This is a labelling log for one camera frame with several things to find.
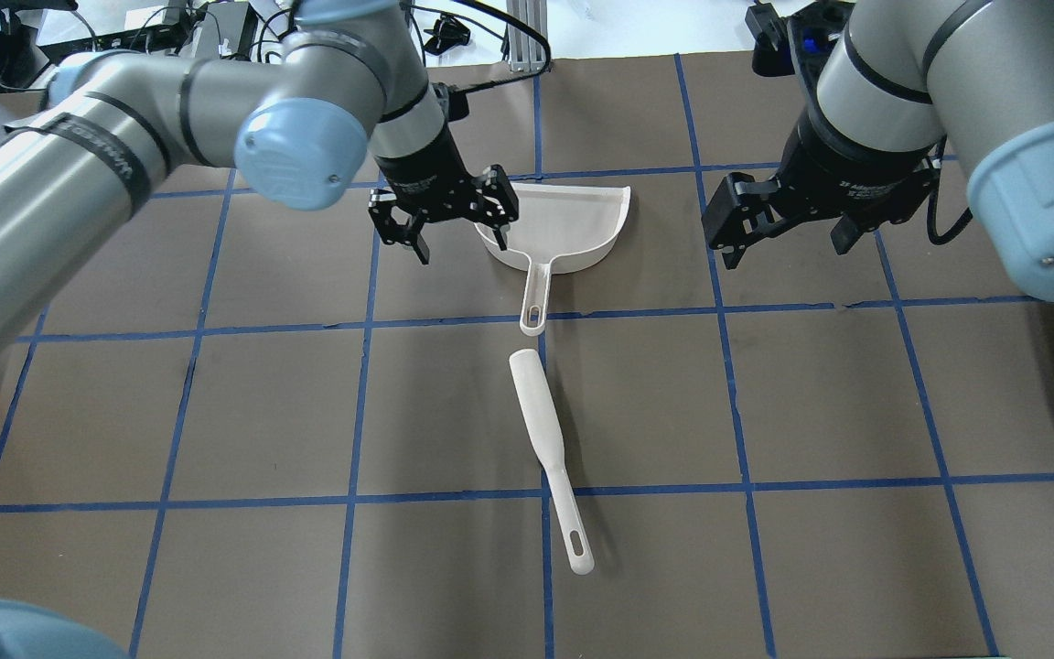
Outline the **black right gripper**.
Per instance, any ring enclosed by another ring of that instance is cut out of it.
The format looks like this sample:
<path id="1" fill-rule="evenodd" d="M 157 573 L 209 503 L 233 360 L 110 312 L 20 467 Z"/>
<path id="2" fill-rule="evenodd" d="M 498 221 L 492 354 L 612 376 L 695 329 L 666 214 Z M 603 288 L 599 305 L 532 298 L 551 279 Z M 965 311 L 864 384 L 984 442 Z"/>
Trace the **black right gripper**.
<path id="1" fill-rule="evenodd" d="M 831 243 L 850 254 L 863 236 L 904 224 L 940 182 L 933 154 L 939 137 L 892 153 L 858 146 L 816 113 L 803 112 L 770 177 L 724 176 L 703 213 L 705 243 L 735 270 L 756 243 L 803 222 L 835 220 Z"/>

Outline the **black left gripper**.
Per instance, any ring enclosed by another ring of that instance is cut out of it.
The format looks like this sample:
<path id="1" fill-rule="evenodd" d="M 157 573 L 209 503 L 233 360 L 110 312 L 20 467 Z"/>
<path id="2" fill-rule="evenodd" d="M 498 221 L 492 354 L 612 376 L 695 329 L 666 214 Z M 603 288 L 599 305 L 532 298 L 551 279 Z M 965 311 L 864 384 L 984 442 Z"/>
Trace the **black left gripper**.
<path id="1" fill-rule="evenodd" d="M 368 213 L 382 243 L 398 243 L 428 265 L 425 226 L 466 220 L 489 226 L 497 249 L 509 250 L 509 229 L 519 220 L 519 197 L 510 177 L 501 164 L 471 174 L 450 129 L 440 130 L 413 154 L 375 159 L 388 187 L 372 192 Z"/>

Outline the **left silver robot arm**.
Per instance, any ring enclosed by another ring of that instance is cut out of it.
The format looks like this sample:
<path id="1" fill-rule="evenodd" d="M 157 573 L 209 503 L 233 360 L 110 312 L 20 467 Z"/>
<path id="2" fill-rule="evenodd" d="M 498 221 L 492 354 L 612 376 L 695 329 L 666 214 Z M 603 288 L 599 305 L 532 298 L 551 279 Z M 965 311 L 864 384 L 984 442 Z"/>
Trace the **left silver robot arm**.
<path id="1" fill-rule="evenodd" d="M 296 1 L 279 63 L 71 55 L 0 146 L 0 351 L 180 166 L 231 167 L 296 211 L 338 203 L 368 156 L 382 243 L 428 263 L 430 222 L 497 236 L 519 201 L 464 166 L 396 1 Z"/>

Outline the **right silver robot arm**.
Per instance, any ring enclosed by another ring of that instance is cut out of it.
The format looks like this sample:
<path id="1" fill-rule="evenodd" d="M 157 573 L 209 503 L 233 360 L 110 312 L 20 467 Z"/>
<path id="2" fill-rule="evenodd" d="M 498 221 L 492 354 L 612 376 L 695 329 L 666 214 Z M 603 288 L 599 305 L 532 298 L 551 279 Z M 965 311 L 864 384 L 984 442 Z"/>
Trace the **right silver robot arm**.
<path id="1" fill-rule="evenodd" d="M 831 220 L 845 254 L 934 208 L 941 148 L 1024 295 L 1054 303 L 1054 1 L 755 3 L 753 70 L 795 76 L 804 105 L 769 179 L 733 172 L 700 221 L 724 267 Z"/>

